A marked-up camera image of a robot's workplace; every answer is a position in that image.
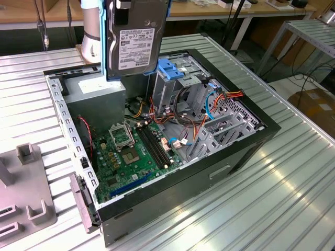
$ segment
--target metal workbench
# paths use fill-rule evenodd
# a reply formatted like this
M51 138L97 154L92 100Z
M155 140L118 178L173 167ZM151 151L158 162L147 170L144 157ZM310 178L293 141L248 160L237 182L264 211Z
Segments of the metal workbench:
M196 48L281 127L242 170L119 240L108 250L331 250L335 143L209 37L165 38ZM5 250L104 250L86 234L71 193L69 151L42 71L83 64L75 49L0 58L0 151L38 143L58 221Z
M280 42L284 33L289 30L293 33L284 49L281 51L278 58L280 59L286 52L290 49L293 42L300 37L306 42L314 45L317 49L321 51L315 63L320 60L323 53L328 54L332 58L335 58L335 27L325 24L320 20L297 20L297 21L285 21L283 22L281 28L279 29L277 35L271 42L266 53L263 55L263 58L260 62L260 66L257 69L257 74L260 75L262 69L265 67L269 57L272 55L274 49Z

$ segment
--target blue pcie slot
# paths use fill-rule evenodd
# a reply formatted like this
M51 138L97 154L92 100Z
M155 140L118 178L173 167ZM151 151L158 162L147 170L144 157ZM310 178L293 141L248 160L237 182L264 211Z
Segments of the blue pcie slot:
M127 184L123 187L120 187L118 188L117 190L113 191L113 192L110 192L109 193L109 196L110 197L113 197L115 195L119 195L125 191L128 191L136 186L139 186L140 184L143 184L144 182L146 182L148 180L148 177L151 175L152 173L149 173L147 175L145 175L144 177L138 179L138 180L135 180L134 182L130 183L130 184Z

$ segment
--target hard drive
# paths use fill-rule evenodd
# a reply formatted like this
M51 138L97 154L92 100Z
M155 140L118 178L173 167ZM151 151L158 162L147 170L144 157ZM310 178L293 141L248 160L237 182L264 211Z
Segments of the hard drive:
M108 81L154 72L169 7L170 0L104 1L100 37Z

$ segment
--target yellow cable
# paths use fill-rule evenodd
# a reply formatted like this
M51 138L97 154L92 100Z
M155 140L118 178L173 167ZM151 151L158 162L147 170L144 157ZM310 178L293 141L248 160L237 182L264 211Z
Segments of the yellow cable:
M133 116L133 118L137 118L141 115L142 113L142 107L143 107L143 102L141 102L141 106L140 106L140 110L138 111L138 113L136 115Z

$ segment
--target ram slot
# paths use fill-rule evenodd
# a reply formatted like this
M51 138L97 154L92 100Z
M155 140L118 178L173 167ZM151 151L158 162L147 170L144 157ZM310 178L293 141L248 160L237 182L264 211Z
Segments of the ram slot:
M144 128L144 133L148 137L150 142L153 142L153 147L156 149L161 159L163 159L165 165L170 165L169 158L166 156L165 151L161 147L161 145L156 141L155 137L152 135L152 132L148 128Z
M153 158L153 160L155 161L156 165L158 166L159 169L162 169L164 166L164 162L163 160L159 157L159 155L157 154L157 152L155 151L155 149L153 148L151 142L149 141L149 139L147 138L147 136L145 135L144 131L142 128L137 129L137 134L140 136L143 144L145 145L145 147L147 148L147 150L149 151L151 157Z

